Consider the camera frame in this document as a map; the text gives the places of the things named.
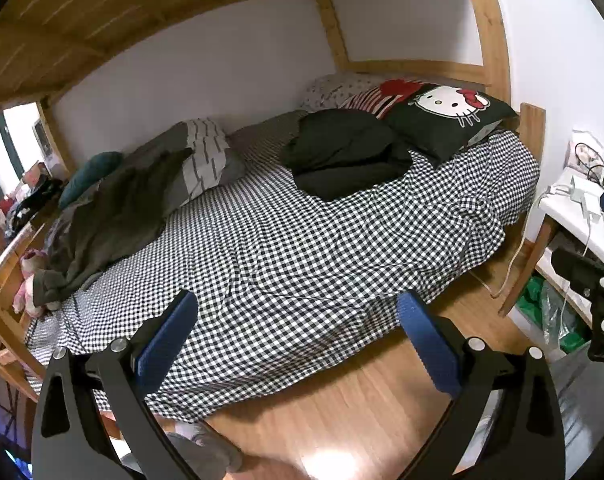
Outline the white bedside table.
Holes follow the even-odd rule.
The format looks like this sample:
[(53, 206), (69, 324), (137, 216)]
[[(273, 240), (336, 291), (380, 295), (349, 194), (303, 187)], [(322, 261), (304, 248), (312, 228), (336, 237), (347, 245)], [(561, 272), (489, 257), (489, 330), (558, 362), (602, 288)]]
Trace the white bedside table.
[(593, 257), (604, 266), (604, 146), (591, 133), (576, 130), (566, 151), (559, 178), (547, 185), (533, 203), (532, 212), (542, 224), (515, 285), (500, 308), (505, 316), (515, 307), (524, 286), (534, 273), (541, 276), (586, 323), (592, 322), (587, 294), (572, 292), (569, 282), (552, 268), (558, 248)]

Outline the wooden bunk bed frame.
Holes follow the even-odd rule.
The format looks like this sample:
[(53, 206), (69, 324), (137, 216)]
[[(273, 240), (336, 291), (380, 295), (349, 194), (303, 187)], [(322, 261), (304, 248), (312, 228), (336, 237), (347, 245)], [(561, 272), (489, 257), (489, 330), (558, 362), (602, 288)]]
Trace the wooden bunk bed frame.
[[(0, 9), (0, 105), (20, 103), (31, 96), (48, 98), (154, 32), (201, 11), (239, 1), (7, 0)], [(162, 235), (172, 214), (165, 218), (164, 228), (153, 242)], [(78, 292), (89, 290), (112, 266), (88, 280), (63, 304)]]

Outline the grey checkered blanket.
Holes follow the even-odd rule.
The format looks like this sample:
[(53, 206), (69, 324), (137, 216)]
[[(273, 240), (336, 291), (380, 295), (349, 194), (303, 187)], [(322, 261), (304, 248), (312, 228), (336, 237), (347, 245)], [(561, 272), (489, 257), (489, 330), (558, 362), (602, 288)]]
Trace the grey checkered blanket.
[(247, 160), (278, 159), (280, 150), (299, 134), (304, 110), (280, 114), (241, 128), (228, 137), (229, 144)]

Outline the grey striped pillow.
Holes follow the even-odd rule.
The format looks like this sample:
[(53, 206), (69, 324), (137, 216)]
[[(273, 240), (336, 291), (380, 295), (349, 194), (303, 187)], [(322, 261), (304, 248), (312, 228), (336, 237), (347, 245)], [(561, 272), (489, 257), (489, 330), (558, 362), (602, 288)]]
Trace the grey striped pillow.
[(166, 190), (164, 208), (167, 214), (207, 190), (232, 183), (246, 173), (244, 160), (230, 147), (225, 131), (212, 118), (178, 122), (163, 133), (163, 142), (170, 151), (192, 149)]

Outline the olive green hoodie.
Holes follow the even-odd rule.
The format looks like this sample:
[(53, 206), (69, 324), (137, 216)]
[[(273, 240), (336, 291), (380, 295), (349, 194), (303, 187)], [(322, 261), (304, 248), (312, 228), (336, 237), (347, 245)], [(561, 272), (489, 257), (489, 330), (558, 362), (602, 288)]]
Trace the olive green hoodie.
[(35, 307), (63, 302), (116, 262), (153, 242), (172, 201), (183, 198), (183, 164), (194, 154), (179, 122), (61, 211), (47, 233), (48, 263), (32, 281)]

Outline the teal cushion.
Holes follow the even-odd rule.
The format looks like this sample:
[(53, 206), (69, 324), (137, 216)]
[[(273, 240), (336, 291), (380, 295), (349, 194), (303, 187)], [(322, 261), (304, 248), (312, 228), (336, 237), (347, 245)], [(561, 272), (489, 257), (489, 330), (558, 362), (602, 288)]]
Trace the teal cushion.
[(116, 170), (122, 164), (123, 159), (124, 155), (116, 151), (102, 152), (93, 156), (85, 165), (81, 166), (64, 187), (58, 207), (67, 208), (96, 182)]

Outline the black Hello Kitty pillow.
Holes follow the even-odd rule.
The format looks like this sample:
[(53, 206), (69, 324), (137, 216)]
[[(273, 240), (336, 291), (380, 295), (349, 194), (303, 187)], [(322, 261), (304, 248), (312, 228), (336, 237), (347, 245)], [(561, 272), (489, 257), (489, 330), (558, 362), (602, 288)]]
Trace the black Hello Kitty pillow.
[(480, 91), (423, 84), (410, 98), (394, 104), (382, 120), (412, 151), (437, 167), (516, 117), (510, 105)]

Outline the black large jacket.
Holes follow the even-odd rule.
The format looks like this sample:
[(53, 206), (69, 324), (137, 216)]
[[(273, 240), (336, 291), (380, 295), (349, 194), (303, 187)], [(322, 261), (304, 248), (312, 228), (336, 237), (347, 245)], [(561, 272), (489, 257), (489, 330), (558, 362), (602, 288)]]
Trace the black large jacket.
[(413, 157), (374, 115), (333, 108), (299, 120), (299, 132), (282, 148), (280, 162), (301, 191), (332, 202), (403, 177)]

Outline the pink plush toy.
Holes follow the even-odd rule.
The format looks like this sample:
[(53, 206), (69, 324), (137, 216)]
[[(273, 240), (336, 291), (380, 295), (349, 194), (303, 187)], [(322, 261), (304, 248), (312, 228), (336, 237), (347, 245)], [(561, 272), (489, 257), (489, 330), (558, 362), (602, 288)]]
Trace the pink plush toy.
[(37, 271), (44, 270), (46, 264), (46, 252), (39, 249), (29, 249), (20, 259), (22, 283), (12, 302), (15, 314), (25, 313), (29, 318), (42, 318), (47, 312), (55, 312), (60, 309), (59, 301), (48, 302), (40, 307), (34, 304), (34, 275)]

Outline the white floral pillow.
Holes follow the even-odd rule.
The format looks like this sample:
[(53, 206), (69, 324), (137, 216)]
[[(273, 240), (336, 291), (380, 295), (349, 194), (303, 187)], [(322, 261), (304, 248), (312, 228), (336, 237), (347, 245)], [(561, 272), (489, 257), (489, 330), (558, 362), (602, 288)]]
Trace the white floral pillow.
[(360, 92), (379, 86), (389, 74), (335, 73), (313, 80), (301, 93), (298, 109), (315, 113), (337, 108)]

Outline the green plastic bag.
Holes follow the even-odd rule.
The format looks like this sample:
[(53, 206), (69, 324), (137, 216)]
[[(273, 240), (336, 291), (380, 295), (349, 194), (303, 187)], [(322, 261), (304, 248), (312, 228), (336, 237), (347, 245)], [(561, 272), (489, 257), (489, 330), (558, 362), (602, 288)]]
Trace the green plastic bag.
[(538, 329), (549, 349), (569, 354), (592, 339), (586, 323), (541, 275), (528, 279), (516, 308)]

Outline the red striped pillow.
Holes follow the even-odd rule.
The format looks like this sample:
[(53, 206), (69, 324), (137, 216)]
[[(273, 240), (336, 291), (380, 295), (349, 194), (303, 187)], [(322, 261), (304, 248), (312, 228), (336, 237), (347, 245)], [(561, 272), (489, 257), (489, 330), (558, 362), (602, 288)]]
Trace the red striped pillow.
[(429, 90), (434, 84), (421, 80), (404, 78), (389, 79), (369, 90), (357, 93), (344, 101), (342, 110), (360, 110), (372, 114), (377, 119), (382, 119), (395, 105), (413, 99), (420, 92)]

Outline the grey slipper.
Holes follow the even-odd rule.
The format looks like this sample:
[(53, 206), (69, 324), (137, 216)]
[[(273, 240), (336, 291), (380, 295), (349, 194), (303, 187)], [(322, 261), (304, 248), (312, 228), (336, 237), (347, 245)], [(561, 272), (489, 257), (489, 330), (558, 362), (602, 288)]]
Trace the grey slipper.
[(240, 449), (206, 422), (176, 422), (166, 436), (200, 479), (223, 479), (242, 468)]

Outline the black white checkered bedsheet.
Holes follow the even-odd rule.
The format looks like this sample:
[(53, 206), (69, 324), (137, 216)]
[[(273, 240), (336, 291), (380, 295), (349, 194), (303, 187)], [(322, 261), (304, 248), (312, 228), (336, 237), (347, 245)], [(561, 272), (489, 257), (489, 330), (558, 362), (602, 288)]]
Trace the black white checkered bedsheet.
[(246, 163), (242, 179), (176, 211), (155, 242), (33, 326), (32, 355), (47, 363), (58, 346), (99, 351), (187, 289), (197, 325), (147, 402), (198, 422), (389, 333), (398, 294), (431, 301), (496, 252), (540, 175), (509, 131), (439, 167), (416, 156), (398, 180), (331, 203), (303, 194), (278, 159)]

